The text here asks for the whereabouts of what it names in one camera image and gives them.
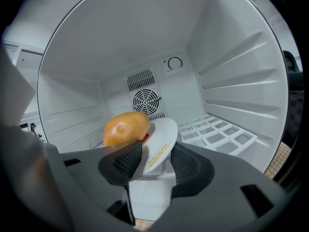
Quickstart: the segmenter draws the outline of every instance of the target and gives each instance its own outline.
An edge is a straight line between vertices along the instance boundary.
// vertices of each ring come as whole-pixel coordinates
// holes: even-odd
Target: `rectangular vent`
[[[126,81],[130,91],[155,83],[154,75],[150,70],[145,70],[129,76]]]
[[[12,63],[14,63],[16,53],[19,49],[18,45],[13,45],[13,44],[4,44],[5,51],[7,52],[10,60]]]
[[[149,120],[155,120],[157,118],[165,118],[165,114],[157,114],[157,115],[153,115],[153,116],[149,116]]]

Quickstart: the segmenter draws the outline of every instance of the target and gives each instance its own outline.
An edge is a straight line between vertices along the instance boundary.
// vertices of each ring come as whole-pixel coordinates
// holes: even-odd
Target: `label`
[[[151,160],[147,162],[148,167],[151,167],[152,165],[154,165],[155,162],[158,161],[165,154],[165,152],[168,150],[169,147],[170,147],[170,144],[164,145],[162,149],[154,157],[152,157]]]

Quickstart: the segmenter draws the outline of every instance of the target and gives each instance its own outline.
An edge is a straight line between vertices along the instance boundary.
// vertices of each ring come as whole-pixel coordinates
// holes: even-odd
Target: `vent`
[[[149,116],[150,121],[158,119],[158,118],[165,118],[165,114],[157,114],[157,115]]]
[[[136,111],[144,112],[147,116],[149,116],[157,111],[160,100],[161,97],[159,97],[152,90],[142,89],[133,97],[133,108]]]
[[[5,51],[7,52],[12,63],[15,63],[16,54],[18,52],[19,46],[13,44],[4,44]]]
[[[145,70],[129,76],[126,81],[130,91],[155,83],[154,75],[151,70]]]

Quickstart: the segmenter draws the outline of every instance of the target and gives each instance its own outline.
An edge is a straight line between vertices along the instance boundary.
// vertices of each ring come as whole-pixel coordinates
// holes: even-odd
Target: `potato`
[[[143,140],[150,128],[150,120],[143,112],[124,113],[111,119],[105,126],[104,146]]]

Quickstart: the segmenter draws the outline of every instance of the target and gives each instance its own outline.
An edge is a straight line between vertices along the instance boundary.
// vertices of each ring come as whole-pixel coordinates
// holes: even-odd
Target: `fan grille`
[[[160,98],[153,91],[142,89],[135,94],[133,98],[133,106],[136,111],[144,112],[146,115],[151,115],[158,109],[159,100]]]

